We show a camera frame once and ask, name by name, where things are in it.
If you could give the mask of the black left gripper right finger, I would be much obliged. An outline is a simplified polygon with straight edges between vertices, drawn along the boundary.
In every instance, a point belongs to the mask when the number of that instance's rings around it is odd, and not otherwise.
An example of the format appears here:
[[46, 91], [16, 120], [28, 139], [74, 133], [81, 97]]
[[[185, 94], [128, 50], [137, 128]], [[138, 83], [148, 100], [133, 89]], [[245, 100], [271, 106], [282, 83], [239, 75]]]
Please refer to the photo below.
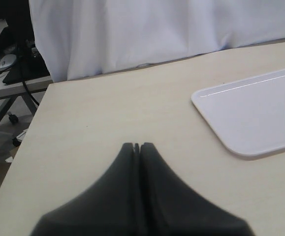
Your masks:
[[140, 187], [150, 236], [253, 236], [248, 223], [208, 201], [169, 167], [155, 145], [140, 148]]

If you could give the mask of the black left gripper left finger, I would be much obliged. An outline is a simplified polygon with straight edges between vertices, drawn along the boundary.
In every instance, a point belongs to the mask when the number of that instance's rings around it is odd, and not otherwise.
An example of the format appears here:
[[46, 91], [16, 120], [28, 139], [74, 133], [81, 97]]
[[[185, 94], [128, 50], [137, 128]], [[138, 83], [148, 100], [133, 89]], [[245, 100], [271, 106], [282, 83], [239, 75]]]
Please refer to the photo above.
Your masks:
[[134, 147], [125, 143], [91, 187], [43, 215], [31, 235], [137, 236], [134, 167]]

